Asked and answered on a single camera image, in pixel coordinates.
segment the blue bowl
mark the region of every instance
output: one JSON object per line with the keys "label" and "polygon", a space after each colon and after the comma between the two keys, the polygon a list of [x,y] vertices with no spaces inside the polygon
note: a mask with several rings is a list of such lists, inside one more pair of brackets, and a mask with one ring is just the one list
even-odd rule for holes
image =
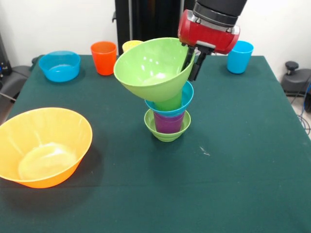
{"label": "blue bowl", "polygon": [[176,117],[176,116],[182,114],[186,110],[186,108],[188,107],[188,105],[190,104],[190,102],[193,98],[193,93],[194,93],[193,87],[192,87],[191,83],[189,81],[187,81],[185,83],[185,85],[183,86],[183,93],[182,93],[182,98],[181,98],[181,107],[176,109],[176,110],[172,110],[172,111],[159,111],[156,109],[154,102],[145,100],[145,103],[155,113],[158,113],[158,114],[163,115],[165,117]]}
{"label": "blue bowl", "polygon": [[74,52],[55,51],[44,55],[39,60],[39,66],[47,79],[62,83],[78,76],[80,62],[80,56]]}

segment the purple cup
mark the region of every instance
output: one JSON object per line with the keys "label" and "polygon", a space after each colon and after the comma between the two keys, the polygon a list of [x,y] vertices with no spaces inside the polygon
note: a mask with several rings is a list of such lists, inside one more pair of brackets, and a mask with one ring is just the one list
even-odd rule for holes
{"label": "purple cup", "polygon": [[179,132],[183,123],[184,114],[185,112],[178,116],[167,117],[154,112],[156,131],[159,133]]}

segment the green tablecloth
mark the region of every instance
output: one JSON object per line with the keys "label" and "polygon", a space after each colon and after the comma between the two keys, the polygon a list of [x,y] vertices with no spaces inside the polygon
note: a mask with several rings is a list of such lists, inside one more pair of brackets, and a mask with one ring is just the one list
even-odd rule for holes
{"label": "green tablecloth", "polygon": [[191,126],[172,143],[146,129],[142,99],[81,58],[79,77],[62,84],[36,65],[10,117],[75,110],[92,146],[56,187],[1,179],[1,232],[311,232],[311,143],[264,57],[243,75],[208,57],[192,83]]}

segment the plastic bowl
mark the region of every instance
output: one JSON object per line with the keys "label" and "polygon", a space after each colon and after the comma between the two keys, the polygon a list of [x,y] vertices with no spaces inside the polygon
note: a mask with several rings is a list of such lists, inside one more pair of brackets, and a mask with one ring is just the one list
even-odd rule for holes
{"label": "plastic bowl", "polygon": [[145,120],[145,124],[146,124],[147,128],[149,129],[149,131],[157,139],[159,139],[162,142],[172,142],[172,141],[176,140],[187,130],[187,128],[189,127],[189,125],[191,123],[190,114],[188,113],[188,111],[185,111],[183,123],[182,123],[181,129],[179,132],[177,132],[177,133],[159,133],[156,131],[154,114],[153,114],[153,111],[151,109],[149,109],[146,112],[144,120]]}
{"label": "plastic bowl", "polygon": [[69,178],[89,149],[92,128],[77,112],[40,108],[0,126],[0,177],[32,188]]}
{"label": "plastic bowl", "polygon": [[181,72],[187,47],[178,38],[145,41],[122,54],[114,74],[134,95],[148,101],[162,102],[176,96],[187,81],[191,63]]}
{"label": "plastic bowl", "polygon": [[182,114],[186,110],[186,108],[189,106],[189,104],[192,101],[193,94],[194,94],[193,86],[191,85],[189,81],[187,81],[185,85],[183,86],[182,100],[181,100],[182,106],[180,108],[176,110],[172,110],[172,111],[160,111],[156,109],[156,105],[154,102],[145,100],[145,103],[149,108],[151,108],[154,112],[160,115],[163,115],[165,117],[176,117]]}
{"label": "plastic bowl", "polygon": [[80,62],[80,56],[74,52],[55,51],[41,57],[39,66],[48,80],[62,83],[78,76]]}

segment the blue cup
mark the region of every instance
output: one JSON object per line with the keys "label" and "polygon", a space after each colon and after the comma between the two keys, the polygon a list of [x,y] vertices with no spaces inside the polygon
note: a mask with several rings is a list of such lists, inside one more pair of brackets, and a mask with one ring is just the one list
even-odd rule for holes
{"label": "blue cup", "polygon": [[246,71],[254,46],[246,41],[238,41],[228,55],[227,69],[234,74]]}
{"label": "blue cup", "polygon": [[183,89],[182,89],[181,107],[180,108],[178,108],[176,110],[172,110],[172,111],[160,111],[160,110],[157,110],[154,102],[145,100],[145,103],[155,113],[158,113],[164,117],[176,117],[176,116],[184,113],[184,111],[189,106],[189,104],[193,98],[193,94],[194,94],[193,86],[191,85],[191,83],[189,81],[187,81],[185,83],[185,85],[183,86]]}

